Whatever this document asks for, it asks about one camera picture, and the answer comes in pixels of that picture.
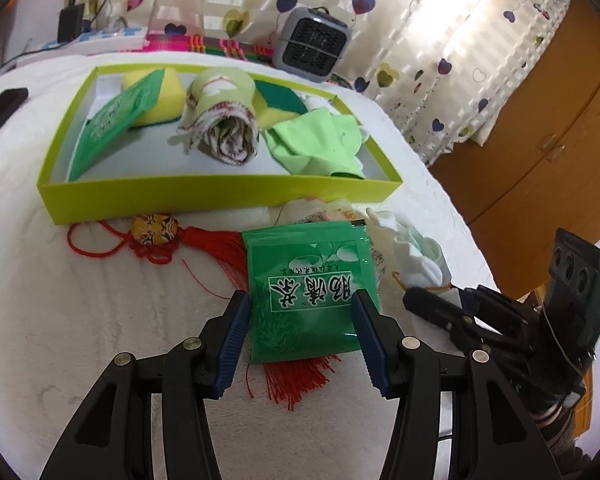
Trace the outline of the person right hand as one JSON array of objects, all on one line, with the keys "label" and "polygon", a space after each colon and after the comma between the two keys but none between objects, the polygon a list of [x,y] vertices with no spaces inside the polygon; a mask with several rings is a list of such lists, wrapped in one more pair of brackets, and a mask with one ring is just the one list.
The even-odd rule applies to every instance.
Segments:
[{"label": "person right hand", "polygon": [[532,419],[539,429],[549,426],[564,426],[576,412],[577,405],[555,404],[545,412],[532,414]]}]

